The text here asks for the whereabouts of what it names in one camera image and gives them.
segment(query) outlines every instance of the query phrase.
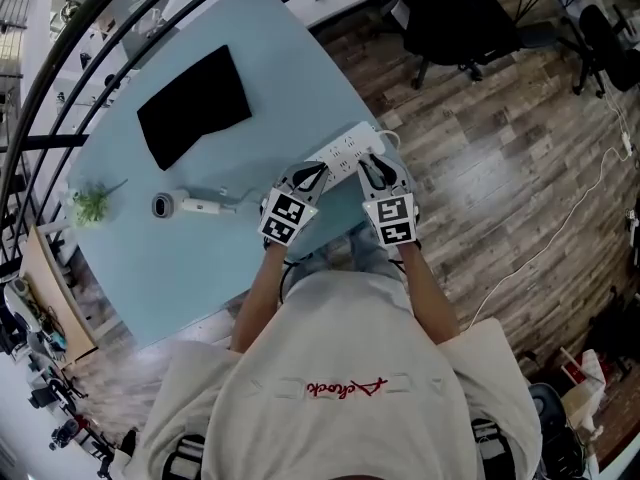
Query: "small green plant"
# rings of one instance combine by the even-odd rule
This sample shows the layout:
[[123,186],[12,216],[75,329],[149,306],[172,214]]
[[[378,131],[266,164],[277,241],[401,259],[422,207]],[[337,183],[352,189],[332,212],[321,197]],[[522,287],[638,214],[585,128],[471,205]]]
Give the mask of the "small green plant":
[[76,192],[73,195],[76,225],[85,227],[102,221],[109,208],[110,192],[102,183]]

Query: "white cable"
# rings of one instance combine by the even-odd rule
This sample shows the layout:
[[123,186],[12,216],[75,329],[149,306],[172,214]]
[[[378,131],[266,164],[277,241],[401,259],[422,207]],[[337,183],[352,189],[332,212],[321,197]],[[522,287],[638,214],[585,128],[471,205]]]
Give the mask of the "white cable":
[[397,150],[400,149],[400,145],[402,144],[402,140],[400,139],[400,135],[398,135],[396,132],[391,131],[391,130],[380,130],[378,133],[383,133],[385,135],[391,135],[392,137],[395,137],[398,142],[396,143],[396,145],[394,147]]
[[[622,122],[624,122],[625,128],[627,128],[627,133],[629,134],[629,128],[627,127],[627,122],[626,119],[624,119],[624,115],[622,115],[620,112],[621,111],[616,111],[611,104],[609,103],[609,100],[607,99],[607,104],[609,105],[609,107],[611,108],[611,110],[613,110],[617,116],[618,116],[618,123],[620,124],[620,130],[622,131],[622,133],[624,133],[624,130],[622,128]],[[600,162],[600,176],[598,176],[598,181],[596,181],[595,185],[593,185],[591,188],[589,188],[584,195],[580,198],[580,200],[574,205],[574,207],[571,209],[571,211],[569,212],[569,215],[567,215],[567,218],[564,219],[564,222],[562,223],[562,226],[560,226],[560,229],[558,229],[558,231],[555,232],[555,234],[551,237],[551,240],[549,240],[549,243],[545,246],[544,249],[542,249],[539,253],[537,253],[533,258],[531,258],[529,261],[527,261],[524,265],[522,265],[518,270],[516,270],[515,272],[509,274],[506,277],[503,277],[500,282],[496,285],[496,287],[491,290],[489,292],[489,295],[487,295],[484,300],[482,301],[482,304],[480,304],[480,307],[478,308],[478,311],[476,311],[476,314],[473,317],[473,320],[471,320],[471,324],[469,324],[469,327],[467,327],[467,329],[469,329],[477,320],[478,316],[480,315],[480,312],[482,311],[482,308],[484,307],[484,305],[487,303],[487,301],[491,298],[491,296],[496,292],[496,290],[498,288],[500,288],[500,285],[502,285],[502,283],[504,283],[505,281],[507,281],[508,279],[511,279],[513,276],[517,275],[518,273],[520,273],[526,266],[528,266],[530,263],[532,263],[533,261],[535,261],[538,257],[540,257],[540,255],[542,253],[544,253],[547,249],[549,249],[549,247],[551,246],[551,244],[553,243],[553,241],[556,239],[556,237],[562,233],[562,230],[565,228],[565,226],[567,225],[567,222],[569,222],[569,219],[571,218],[571,216],[573,215],[573,212],[576,211],[576,209],[578,208],[578,206],[580,206],[580,203],[582,203],[582,201],[584,201],[586,199],[586,197],[589,195],[589,192],[591,192],[592,190],[594,190],[602,181],[602,174],[603,174],[603,170],[604,170],[604,159],[607,157],[607,153],[609,153],[609,151],[613,151],[618,159],[621,162],[624,162],[626,160],[629,159],[629,154],[627,154],[627,156],[625,156],[624,158],[622,158],[620,156],[620,153],[618,153],[618,151],[614,148],[614,147],[610,147],[609,149],[607,149],[604,152],[604,155],[602,155],[602,161]]]

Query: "jeans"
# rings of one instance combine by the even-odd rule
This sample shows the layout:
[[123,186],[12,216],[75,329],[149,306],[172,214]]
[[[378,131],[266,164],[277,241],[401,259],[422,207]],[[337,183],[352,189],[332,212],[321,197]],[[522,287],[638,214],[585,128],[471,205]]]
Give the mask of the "jeans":
[[[389,262],[389,254],[380,246],[378,238],[368,222],[363,222],[348,233],[353,256],[354,270],[378,274],[402,282],[400,270]],[[330,270],[328,248],[325,245],[313,255],[293,268],[289,290],[307,276],[323,270]]]

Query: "floor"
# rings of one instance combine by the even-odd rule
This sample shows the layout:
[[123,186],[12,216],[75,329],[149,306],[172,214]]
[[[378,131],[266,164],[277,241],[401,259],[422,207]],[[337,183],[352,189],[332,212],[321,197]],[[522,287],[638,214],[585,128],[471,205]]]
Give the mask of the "floor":
[[[638,8],[637,0],[616,1],[623,11]],[[515,13],[518,0],[500,2]],[[541,0],[527,20],[559,12],[556,0]],[[483,68],[485,78],[476,84],[455,67],[434,66],[415,91],[409,82],[418,60],[399,37],[375,37],[378,21],[375,9],[364,9],[318,39],[380,124],[402,137],[401,155],[418,184],[424,255],[468,325],[500,280],[545,248],[598,179],[608,148],[624,152],[618,121],[591,83],[580,97],[571,92],[579,63],[560,47],[502,58]],[[636,136],[637,92],[611,95]],[[620,163],[612,152],[602,172],[602,183],[549,249],[503,283],[480,314],[502,322],[525,374],[535,364],[524,351],[545,361],[560,346],[578,349],[610,286],[636,288],[624,211],[635,202],[640,177],[632,161]],[[88,290],[88,298],[101,303],[92,283],[85,280],[77,293]],[[179,337],[216,341],[216,318]],[[132,425],[144,426],[172,347],[173,340],[165,340],[135,351],[119,325],[75,367],[90,394],[84,409],[107,435],[115,439]]]

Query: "power strip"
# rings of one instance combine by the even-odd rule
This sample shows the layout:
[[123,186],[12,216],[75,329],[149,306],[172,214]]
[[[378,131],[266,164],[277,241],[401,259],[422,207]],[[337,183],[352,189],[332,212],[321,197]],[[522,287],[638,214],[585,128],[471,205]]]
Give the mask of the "power strip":
[[[362,155],[366,153],[382,155],[385,149],[379,132],[366,121],[362,121],[307,160],[324,162],[329,167],[331,174],[322,191],[324,193],[354,174],[358,168],[358,159]],[[302,187],[308,188],[310,182],[311,180],[305,181]]]

